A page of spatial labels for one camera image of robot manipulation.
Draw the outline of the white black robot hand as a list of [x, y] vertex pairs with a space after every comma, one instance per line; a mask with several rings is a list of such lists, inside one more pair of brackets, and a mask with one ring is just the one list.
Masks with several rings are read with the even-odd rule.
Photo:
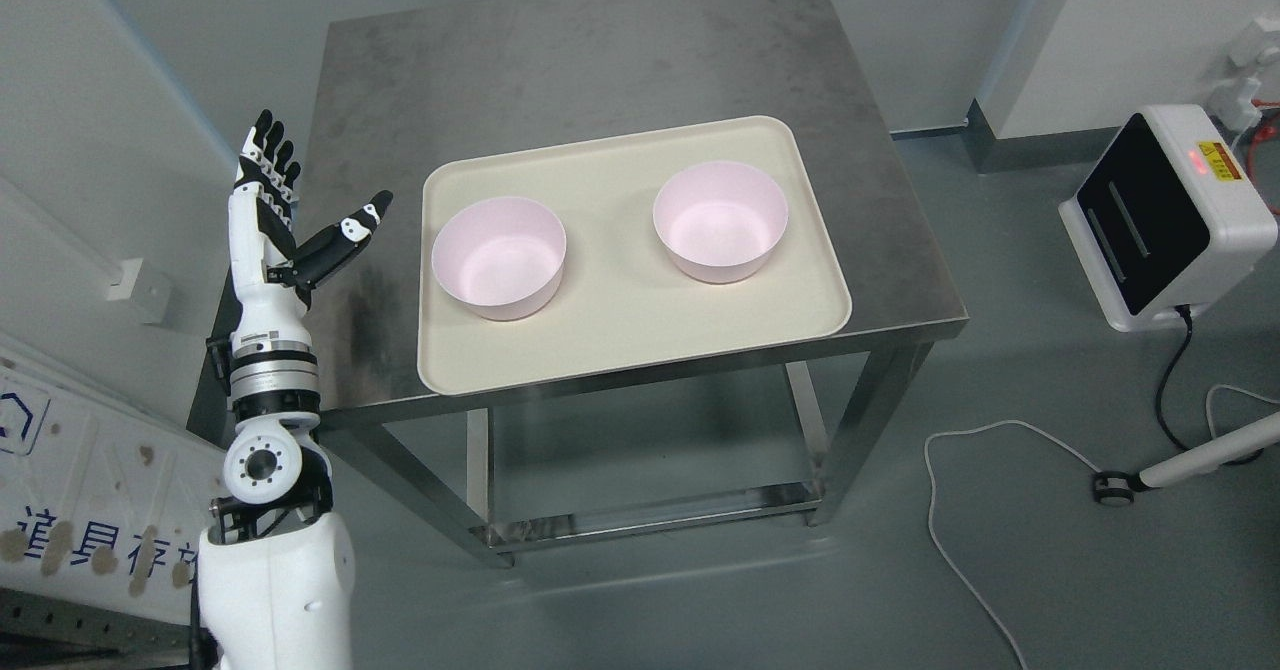
[[228, 199], [230, 275], [241, 319], [237, 345], [259, 337], [310, 342], [305, 318], [314, 291], [372, 241], [393, 202], [389, 191], [305, 242], [294, 237], [301, 165], [284, 124], [268, 109], [250, 127]]

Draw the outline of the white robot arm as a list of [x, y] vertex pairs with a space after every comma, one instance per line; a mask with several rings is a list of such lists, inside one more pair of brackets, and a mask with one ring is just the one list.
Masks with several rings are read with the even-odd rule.
[[317, 360], [298, 328], [210, 339], [236, 437], [198, 543], [192, 669], [351, 669], [355, 557], [334, 510]]

